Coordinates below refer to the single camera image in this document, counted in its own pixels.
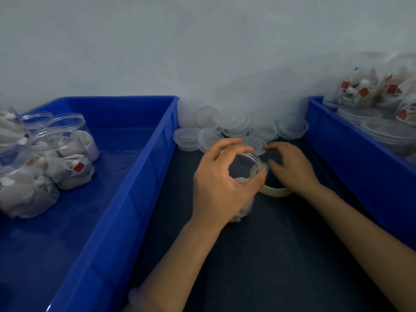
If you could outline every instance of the roll of tape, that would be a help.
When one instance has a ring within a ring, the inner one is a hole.
[[[256,168],[256,166],[251,168],[250,177],[253,177],[256,174]],[[273,188],[266,185],[263,185],[260,192],[270,197],[286,197],[292,193],[292,191],[287,188]]]

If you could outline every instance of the blue container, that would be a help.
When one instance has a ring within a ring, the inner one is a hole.
[[[309,98],[306,140],[379,224],[416,250],[416,167]]]
[[[0,216],[1,311],[119,311],[176,146],[177,103],[65,97],[31,111],[83,114],[101,156],[92,181],[42,215]]]

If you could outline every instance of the black table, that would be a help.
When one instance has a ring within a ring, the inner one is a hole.
[[[371,216],[303,139],[292,142],[320,182]],[[176,148],[150,219],[129,289],[139,286],[192,212],[200,151]],[[319,214],[291,194],[258,193],[250,215],[228,224],[209,253],[185,311],[394,311]]]

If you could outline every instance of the hand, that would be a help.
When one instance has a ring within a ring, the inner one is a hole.
[[[242,138],[222,139],[202,157],[193,177],[192,219],[198,223],[221,230],[264,185],[265,168],[244,184],[228,174],[236,155],[254,151],[241,142]]]
[[[268,166],[286,188],[303,196],[320,186],[312,164],[298,147],[287,142],[272,142],[266,150],[272,149],[282,155],[283,166],[273,160],[268,161]]]

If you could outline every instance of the person's left hand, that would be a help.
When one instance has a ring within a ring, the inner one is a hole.
[[[222,229],[264,185],[265,167],[244,184],[228,174],[236,155],[254,151],[241,142],[242,138],[219,140],[202,157],[193,177],[192,219],[198,223]]]

